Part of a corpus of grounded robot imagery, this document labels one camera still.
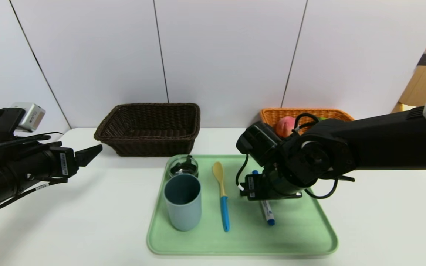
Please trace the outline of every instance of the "light blue cup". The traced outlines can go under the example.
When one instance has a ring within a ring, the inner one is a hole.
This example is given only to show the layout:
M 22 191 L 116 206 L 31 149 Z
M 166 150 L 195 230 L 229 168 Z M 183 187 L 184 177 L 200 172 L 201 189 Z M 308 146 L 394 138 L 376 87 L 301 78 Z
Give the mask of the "light blue cup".
M 202 187 L 194 175 L 172 177 L 164 187 L 170 222 L 180 231 L 193 229 L 202 216 Z

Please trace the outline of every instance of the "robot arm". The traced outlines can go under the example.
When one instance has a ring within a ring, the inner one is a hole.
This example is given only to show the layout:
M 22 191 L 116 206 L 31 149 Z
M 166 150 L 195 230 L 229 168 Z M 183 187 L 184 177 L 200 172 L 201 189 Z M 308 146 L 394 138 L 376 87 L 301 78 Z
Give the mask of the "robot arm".
M 285 139 L 258 122 L 236 147 L 264 167 L 241 185 L 250 200 L 296 197 L 318 179 L 335 180 L 336 189 L 337 180 L 352 180 L 343 176 L 352 170 L 426 169 L 426 105 L 352 122 L 317 121 L 303 135 Z
M 14 136 L 15 130 L 36 130 L 44 114 L 32 103 L 0 109 L 0 209 L 41 188 L 68 182 L 80 166 L 88 165 L 102 150 L 97 145 L 74 153 L 71 148 L 62 147 L 61 142 L 39 143 L 49 140 L 48 134 L 54 132 Z M 41 181 L 47 183 L 29 189 Z

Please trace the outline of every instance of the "blue handle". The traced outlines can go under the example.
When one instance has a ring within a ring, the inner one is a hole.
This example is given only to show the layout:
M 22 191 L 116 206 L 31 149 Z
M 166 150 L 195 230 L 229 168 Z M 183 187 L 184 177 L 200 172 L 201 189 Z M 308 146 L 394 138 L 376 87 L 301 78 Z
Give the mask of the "blue handle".
M 221 218 L 223 219 L 224 231 L 230 230 L 230 216 L 228 215 L 228 205 L 226 204 L 227 196 L 221 197 Z

